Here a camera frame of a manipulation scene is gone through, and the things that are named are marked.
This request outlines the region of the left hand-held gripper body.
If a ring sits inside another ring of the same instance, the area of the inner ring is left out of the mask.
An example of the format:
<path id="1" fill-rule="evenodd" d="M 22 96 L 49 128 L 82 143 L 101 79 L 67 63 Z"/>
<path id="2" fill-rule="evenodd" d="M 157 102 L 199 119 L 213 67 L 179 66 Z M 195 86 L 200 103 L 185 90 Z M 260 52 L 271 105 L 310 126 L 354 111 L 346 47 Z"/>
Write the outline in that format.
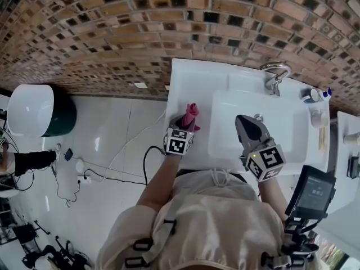
<path id="1" fill-rule="evenodd" d="M 194 141 L 194 132 L 168 128 L 164 136 L 166 154 L 185 155 Z"/>

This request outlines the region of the pink cloth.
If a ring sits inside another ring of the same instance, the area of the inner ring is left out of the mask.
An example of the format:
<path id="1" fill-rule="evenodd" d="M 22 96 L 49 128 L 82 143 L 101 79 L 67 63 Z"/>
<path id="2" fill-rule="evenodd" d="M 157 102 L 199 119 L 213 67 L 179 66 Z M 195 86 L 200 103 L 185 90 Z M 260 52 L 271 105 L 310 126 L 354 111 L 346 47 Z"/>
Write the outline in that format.
<path id="1" fill-rule="evenodd" d="M 186 113 L 183 117 L 183 126 L 184 130 L 187 129 L 187 126 L 190 124 L 190 122 L 195 119 L 199 114 L 199 110 L 196 103 L 191 103 L 187 105 Z"/>

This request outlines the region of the chrome faucet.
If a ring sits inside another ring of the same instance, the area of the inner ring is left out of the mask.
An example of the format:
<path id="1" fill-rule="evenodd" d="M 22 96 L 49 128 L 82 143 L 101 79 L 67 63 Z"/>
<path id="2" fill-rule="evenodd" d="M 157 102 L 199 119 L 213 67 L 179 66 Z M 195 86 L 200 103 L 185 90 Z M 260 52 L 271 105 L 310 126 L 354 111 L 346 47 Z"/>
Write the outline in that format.
<path id="1" fill-rule="evenodd" d="M 282 83 L 284 78 L 287 78 L 292 73 L 291 67 L 285 62 L 272 62 L 262 65 L 259 70 L 270 71 L 279 70 L 279 74 L 275 74 L 272 78 L 265 81 L 264 87 L 269 90 L 271 95 L 280 97 L 279 85 Z"/>

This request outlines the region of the person's right forearm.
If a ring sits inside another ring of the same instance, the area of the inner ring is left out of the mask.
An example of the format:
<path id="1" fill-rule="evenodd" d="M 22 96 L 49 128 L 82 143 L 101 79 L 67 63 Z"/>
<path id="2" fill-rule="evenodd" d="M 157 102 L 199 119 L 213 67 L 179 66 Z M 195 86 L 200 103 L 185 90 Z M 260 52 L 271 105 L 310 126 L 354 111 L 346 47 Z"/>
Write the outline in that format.
<path id="1" fill-rule="evenodd" d="M 287 201 L 277 178 L 258 182 L 258 188 L 262 202 L 269 204 L 283 222 L 287 220 L 287 215 L 285 214 Z"/>

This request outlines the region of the white sink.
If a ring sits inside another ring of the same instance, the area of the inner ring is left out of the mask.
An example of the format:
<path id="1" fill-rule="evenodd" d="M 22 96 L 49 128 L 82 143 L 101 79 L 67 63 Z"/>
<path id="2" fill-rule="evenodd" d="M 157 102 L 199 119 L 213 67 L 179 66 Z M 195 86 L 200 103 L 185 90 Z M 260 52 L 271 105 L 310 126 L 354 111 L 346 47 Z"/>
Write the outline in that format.
<path id="1" fill-rule="evenodd" d="M 286 165 L 283 175 L 296 175 L 303 165 L 326 171 L 329 160 L 329 129 L 325 152 L 318 150 L 318 131 L 311 124 L 311 110 L 329 112 L 326 101 L 304 103 L 300 96 L 308 86 L 285 78 L 279 86 L 280 97 L 271 95 L 264 84 L 271 73 L 247 67 L 209 61 L 172 60 L 172 74 L 165 114 L 169 121 L 185 113 L 188 104 L 196 103 L 199 115 L 193 145 L 183 157 L 185 169 L 230 169 L 243 172 L 240 160 L 237 115 L 263 115 L 275 143 L 281 145 Z"/>

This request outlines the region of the black chest-mounted screen device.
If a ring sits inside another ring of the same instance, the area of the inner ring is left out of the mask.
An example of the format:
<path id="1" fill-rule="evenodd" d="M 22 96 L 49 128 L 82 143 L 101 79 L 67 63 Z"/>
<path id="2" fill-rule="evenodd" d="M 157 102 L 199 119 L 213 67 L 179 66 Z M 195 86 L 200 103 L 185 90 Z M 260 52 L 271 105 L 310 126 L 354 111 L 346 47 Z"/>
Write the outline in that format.
<path id="1" fill-rule="evenodd" d="M 336 177 L 309 165 L 303 166 L 294 193 L 285 210 L 292 218 L 321 220 L 335 195 Z"/>

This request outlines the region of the wooden toothbrush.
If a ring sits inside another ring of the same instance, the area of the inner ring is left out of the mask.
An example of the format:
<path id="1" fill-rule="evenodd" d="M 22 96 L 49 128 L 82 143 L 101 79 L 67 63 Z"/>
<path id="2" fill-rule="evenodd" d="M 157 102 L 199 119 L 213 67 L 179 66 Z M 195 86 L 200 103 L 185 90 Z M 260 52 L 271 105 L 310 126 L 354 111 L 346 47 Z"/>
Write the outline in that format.
<path id="1" fill-rule="evenodd" d="M 322 127 L 318 131 L 318 150 L 325 152 L 327 146 L 327 129 Z"/>

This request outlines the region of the white mug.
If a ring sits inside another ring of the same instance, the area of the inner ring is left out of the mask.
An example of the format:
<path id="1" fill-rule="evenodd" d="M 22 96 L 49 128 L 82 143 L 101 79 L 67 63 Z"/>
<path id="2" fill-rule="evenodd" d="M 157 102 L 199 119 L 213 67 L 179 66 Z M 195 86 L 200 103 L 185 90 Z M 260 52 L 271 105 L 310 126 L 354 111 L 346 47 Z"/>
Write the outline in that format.
<path id="1" fill-rule="evenodd" d="M 310 118 L 312 126 L 317 129 L 327 127 L 329 124 L 329 113 L 325 110 L 312 109 Z"/>

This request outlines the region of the grey mug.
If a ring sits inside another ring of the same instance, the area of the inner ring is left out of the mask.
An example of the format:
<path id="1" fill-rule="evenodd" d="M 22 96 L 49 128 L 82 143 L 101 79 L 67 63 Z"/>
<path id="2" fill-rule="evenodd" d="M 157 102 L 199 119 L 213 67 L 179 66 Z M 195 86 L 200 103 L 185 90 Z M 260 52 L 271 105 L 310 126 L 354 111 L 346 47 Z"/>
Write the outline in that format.
<path id="1" fill-rule="evenodd" d="M 320 96 L 315 88 L 306 89 L 303 92 L 301 100 L 306 104 L 313 104 L 313 103 L 317 103 L 320 100 Z"/>

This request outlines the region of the white bottle blue cap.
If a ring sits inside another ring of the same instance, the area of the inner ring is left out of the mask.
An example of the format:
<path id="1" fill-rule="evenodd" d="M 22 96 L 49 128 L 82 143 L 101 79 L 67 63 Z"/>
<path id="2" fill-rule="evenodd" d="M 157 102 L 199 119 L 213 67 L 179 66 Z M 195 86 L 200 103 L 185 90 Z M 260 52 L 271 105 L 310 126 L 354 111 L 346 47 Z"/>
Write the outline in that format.
<path id="1" fill-rule="evenodd" d="M 318 91 L 319 97 L 322 101 L 329 101 L 331 99 L 332 96 L 332 90 L 330 87 L 328 87 L 327 90 L 319 90 Z"/>

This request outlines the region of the white side counter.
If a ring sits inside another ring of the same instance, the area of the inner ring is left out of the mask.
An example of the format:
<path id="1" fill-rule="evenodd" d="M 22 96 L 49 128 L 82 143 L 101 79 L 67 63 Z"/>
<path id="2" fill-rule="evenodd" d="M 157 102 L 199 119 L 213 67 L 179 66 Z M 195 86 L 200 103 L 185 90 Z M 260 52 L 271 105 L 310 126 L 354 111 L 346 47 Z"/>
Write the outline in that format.
<path id="1" fill-rule="evenodd" d="M 337 113 L 337 161 L 336 161 L 336 194 L 334 197 L 335 210 L 339 210 L 352 203 L 356 197 L 360 178 L 347 177 L 348 162 L 352 156 L 359 157 L 360 146 L 345 145 L 343 137 L 347 134 L 360 132 L 360 118 L 344 112 Z"/>

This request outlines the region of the black box on counter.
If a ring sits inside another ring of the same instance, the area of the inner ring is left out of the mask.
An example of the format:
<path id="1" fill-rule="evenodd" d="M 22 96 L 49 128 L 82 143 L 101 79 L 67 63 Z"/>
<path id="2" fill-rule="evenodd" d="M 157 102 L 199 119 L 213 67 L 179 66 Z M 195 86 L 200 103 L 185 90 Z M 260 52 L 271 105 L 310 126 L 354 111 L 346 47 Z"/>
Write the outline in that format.
<path id="1" fill-rule="evenodd" d="M 350 179 L 358 178 L 360 175 L 360 162 L 359 157 L 352 156 L 348 162 L 348 172 L 346 174 Z"/>

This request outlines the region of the glass door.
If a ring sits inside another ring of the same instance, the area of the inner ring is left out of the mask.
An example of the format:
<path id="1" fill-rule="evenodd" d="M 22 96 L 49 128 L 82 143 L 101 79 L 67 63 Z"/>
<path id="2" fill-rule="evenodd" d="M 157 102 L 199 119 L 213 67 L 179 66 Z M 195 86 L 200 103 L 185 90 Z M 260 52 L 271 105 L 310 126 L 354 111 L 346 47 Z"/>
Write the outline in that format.
<path id="1" fill-rule="evenodd" d="M 360 260 L 351 257 L 335 245 L 328 245 L 321 254 L 326 270 L 360 270 Z"/>

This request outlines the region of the white and green round tub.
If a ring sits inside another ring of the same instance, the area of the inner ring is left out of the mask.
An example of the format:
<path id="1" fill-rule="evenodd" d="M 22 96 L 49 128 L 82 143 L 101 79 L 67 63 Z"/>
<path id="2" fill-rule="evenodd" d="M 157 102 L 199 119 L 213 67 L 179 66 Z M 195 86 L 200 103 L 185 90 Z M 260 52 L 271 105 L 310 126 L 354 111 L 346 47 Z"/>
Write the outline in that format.
<path id="1" fill-rule="evenodd" d="M 10 133 L 18 137 L 57 137 L 70 133 L 77 108 L 61 88 L 48 84 L 21 84 L 7 108 Z"/>

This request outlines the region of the black folding stands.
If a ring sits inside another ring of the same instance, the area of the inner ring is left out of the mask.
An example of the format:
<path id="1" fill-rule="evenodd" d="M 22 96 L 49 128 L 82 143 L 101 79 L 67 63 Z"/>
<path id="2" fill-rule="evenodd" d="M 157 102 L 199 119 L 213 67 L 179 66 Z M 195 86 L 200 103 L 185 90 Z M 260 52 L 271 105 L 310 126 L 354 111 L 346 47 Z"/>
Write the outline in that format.
<path id="1" fill-rule="evenodd" d="M 92 270 L 91 263 L 84 254 L 71 253 L 69 245 L 71 242 L 66 241 L 65 247 L 59 242 L 59 237 L 55 236 L 55 241 L 58 244 L 59 250 L 54 246 L 47 245 L 41 250 L 36 242 L 38 237 L 37 231 L 41 230 L 47 236 L 51 233 L 44 229 L 37 220 L 34 221 L 36 228 L 28 223 L 13 229 L 20 245 L 25 251 L 25 256 L 22 258 L 22 263 L 30 270 L 36 269 L 36 262 L 40 262 L 41 258 L 46 258 L 50 262 L 50 266 L 55 266 L 56 270 Z"/>

